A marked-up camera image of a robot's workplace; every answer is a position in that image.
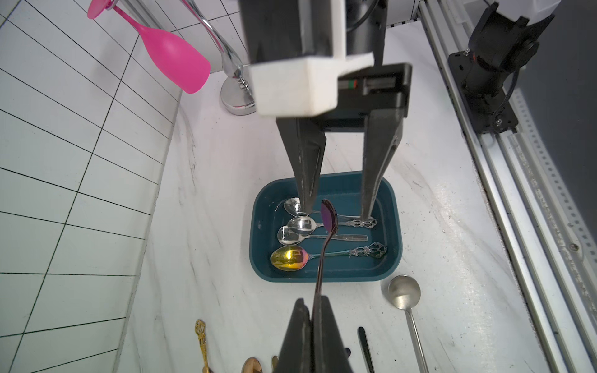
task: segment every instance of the ornate spoon handle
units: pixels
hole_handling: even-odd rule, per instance
[[[387,253],[387,246],[383,245],[379,242],[373,242],[369,246],[357,247],[350,250],[344,251],[336,251],[336,252],[326,252],[326,257],[339,257],[342,255],[354,256],[354,257],[374,257],[374,258],[381,258],[382,256],[386,255]],[[319,258],[321,254],[309,254],[309,259]]]

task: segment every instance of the teal plastic tray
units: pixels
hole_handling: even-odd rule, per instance
[[[320,210],[321,200],[329,199],[338,214],[359,215],[361,211],[361,172],[344,172],[321,175],[319,195],[314,209]],[[284,272],[272,265],[270,255],[282,245],[276,234],[286,225],[292,215],[286,212],[283,203],[288,198],[297,197],[296,181],[293,178],[276,180],[266,185],[255,198],[249,258],[253,270],[264,280],[271,282],[315,282],[318,260],[310,260],[305,268],[295,272]],[[371,214],[377,219],[373,229],[363,227],[345,227],[338,229],[338,234],[368,235],[367,242],[344,242],[332,240],[326,252],[342,251],[379,241],[387,245],[387,254],[382,259],[371,257],[331,257],[324,265],[325,282],[377,281],[394,272],[402,257],[402,235],[398,220],[396,198],[390,183],[382,179],[377,199]],[[319,214],[310,215],[321,222]],[[326,235],[325,228],[315,230],[315,235]],[[323,239],[309,238],[299,244],[310,254],[321,252]]]

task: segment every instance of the white tile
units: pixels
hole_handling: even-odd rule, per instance
[[[132,145],[157,161],[164,162],[168,139],[141,120],[135,113],[114,101],[106,119],[104,130]]]
[[[159,183],[163,164],[133,148],[106,131],[102,131],[94,154],[146,179]]]
[[[1,110],[83,149],[93,150],[100,127],[1,70],[0,87]]]
[[[154,127],[157,131],[166,137],[170,137],[174,121],[167,120],[159,111],[145,102],[141,96],[135,93],[126,84],[121,84],[116,92],[116,101],[126,106],[139,118]]]
[[[0,169],[0,211],[64,223],[75,192]]]
[[[19,0],[0,0],[0,14],[4,17],[8,17],[18,3]]]
[[[29,3],[116,76],[122,76],[129,54],[99,24],[87,18],[87,12],[81,9],[76,2],[72,0],[60,0],[59,2],[30,0]],[[118,14],[102,15],[119,17]],[[131,40],[129,44],[134,43],[137,33],[134,29],[131,31],[130,25],[129,28],[124,26],[122,24],[121,29],[115,35],[118,37],[120,33],[128,31],[127,36]]]
[[[150,216],[97,198],[77,195],[68,224],[145,238]]]
[[[112,102],[110,95],[10,22],[0,29],[0,49],[4,51],[1,69],[101,126]]]
[[[93,156],[79,192],[150,214],[158,185]]]
[[[228,12],[228,14],[236,13],[239,11],[238,0],[221,0],[221,1],[222,1],[222,4],[224,4],[224,7],[226,8],[226,12]]]
[[[110,351],[83,360],[43,370],[43,373],[112,373],[118,351]]]
[[[122,82],[138,93],[169,121],[176,116],[178,102],[133,59],[127,66]]]
[[[48,272],[133,276],[143,246],[142,239],[66,226]]]
[[[47,275],[26,331],[125,317],[133,282],[132,276]]]
[[[44,275],[0,273],[0,336],[22,333]]]
[[[178,99],[181,89],[170,79],[168,79],[164,73],[158,69],[157,66],[155,66],[155,63],[153,63],[151,57],[149,57],[149,53],[147,53],[147,49],[145,49],[144,43],[138,42],[137,45],[135,45],[135,49],[133,50],[133,58],[139,63],[139,65],[143,66],[143,68],[151,76],[153,76],[158,84],[164,87],[164,89],[168,91],[172,97]]]
[[[10,370],[20,340],[20,335],[0,338],[0,373],[8,373]]]
[[[232,24],[234,25],[236,32],[238,32],[238,35],[241,37],[241,42],[242,42],[243,47],[245,47],[245,51],[247,51],[247,37],[245,36],[245,29],[242,26],[241,13],[237,12],[235,14],[231,14],[230,20],[232,21]]]
[[[190,26],[199,21],[180,1],[155,0],[164,10],[168,18],[174,23],[174,27],[180,29]],[[220,0],[195,0],[197,7],[205,18],[211,20],[226,15],[226,10]]]
[[[0,167],[76,190],[91,153],[0,112]]]
[[[248,63],[247,52],[239,39],[232,22],[228,17],[218,18],[210,21],[211,25],[218,30],[224,39],[230,44],[232,49],[239,55],[243,64]],[[197,49],[211,64],[211,72],[222,70],[222,60],[220,52],[216,45],[211,40],[205,27],[201,24],[196,24],[180,31],[184,40],[187,40],[195,49]]]
[[[114,96],[119,82],[116,75],[91,57],[28,2],[21,1],[13,11],[10,21],[109,95]]]
[[[62,227],[0,212],[0,272],[45,273]]]
[[[124,319],[25,334],[11,373],[30,373],[118,348]]]
[[[83,11],[87,12],[91,0],[75,0]],[[129,16],[131,12],[126,8],[123,3],[118,6],[124,10]],[[137,40],[137,31],[122,18],[115,11],[104,11],[102,12],[95,21],[104,29],[114,40],[128,53],[132,52],[135,41]]]

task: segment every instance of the iridescent spoon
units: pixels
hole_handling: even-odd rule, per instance
[[[379,242],[374,242],[369,246],[357,247],[350,250],[328,252],[324,257],[339,257],[342,255],[354,257],[373,257],[382,258],[387,253],[387,246]],[[292,272],[303,269],[307,262],[314,258],[319,258],[321,254],[310,254],[300,246],[283,246],[273,252],[269,260],[277,269]]]

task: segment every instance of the spoon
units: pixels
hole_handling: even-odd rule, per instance
[[[373,219],[373,221],[365,220],[350,220],[350,221],[341,221],[338,223],[339,226],[350,226],[350,227],[365,227],[365,228],[373,228],[377,225],[377,220]],[[323,227],[323,223],[317,223],[313,220],[312,217],[308,216],[297,216],[288,222],[288,227],[295,231],[300,235],[310,235],[313,233],[317,228]]]
[[[303,242],[307,238],[327,238],[324,235],[308,235],[303,236],[295,231],[291,230],[288,226],[281,227],[278,230],[278,241],[283,245],[295,245]],[[369,240],[367,235],[334,235],[332,239],[339,241],[352,241],[352,242],[366,242]]]
[[[87,18],[96,18],[113,4],[114,2],[109,0],[92,0],[87,10]],[[116,6],[114,10],[137,30],[149,57],[168,79],[189,94],[203,87],[210,75],[210,62],[191,44],[173,33],[151,29],[137,23]]]
[[[201,347],[201,354],[203,355],[203,373],[211,373],[209,365],[207,365],[207,341],[205,340],[205,322],[197,320],[195,323],[195,333],[199,337],[199,346]]]
[[[379,242],[373,242],[369,246],[357,247],[350,250],[326,252],[325,257],[339,257],[342,255],[355,257],[374,257],[382,258],[387,253],[387,246]],[[314,258],[319,258],[321,254],[310,254],[300,246],[280,247],[272,253],[269,260],[277,269],[286,272],[298,271],[307,265],[307,262]]]
[[[288,211],[288,213],[292,216],[309,216],[309,214],[305,214],[303,212],[303,209],[301,207],[300,204],[300,200],[298,197],[294,197],[294,198],[288,198],[286,201],[284,201],[284,209],[286,211]],[[321,212],[317,211],[317,210],[313,210],[314,214],[321,214]],[[355,216],[355,215],[340,215],[338,214],[338,217],[341,218],[345,218],[345,219],[361,219],[360,216]],[[366,223],[367,221],[373,221],[375,219],[373,219],[372,217],[368,217],[366,220],[364,220],[364,223]]]
[[[421,340],[418,338],[417,327],[411,311],[417,305],[419,299],[421,299],[421,288],[412,277],[400,275],[390,281],[387,293],[396,308],[406,311],[408,330],[413,340],[414,352],[417,355],[418,369],[421,373],[429,373],[425,355],[423,354],[423,346],[421,345]]]

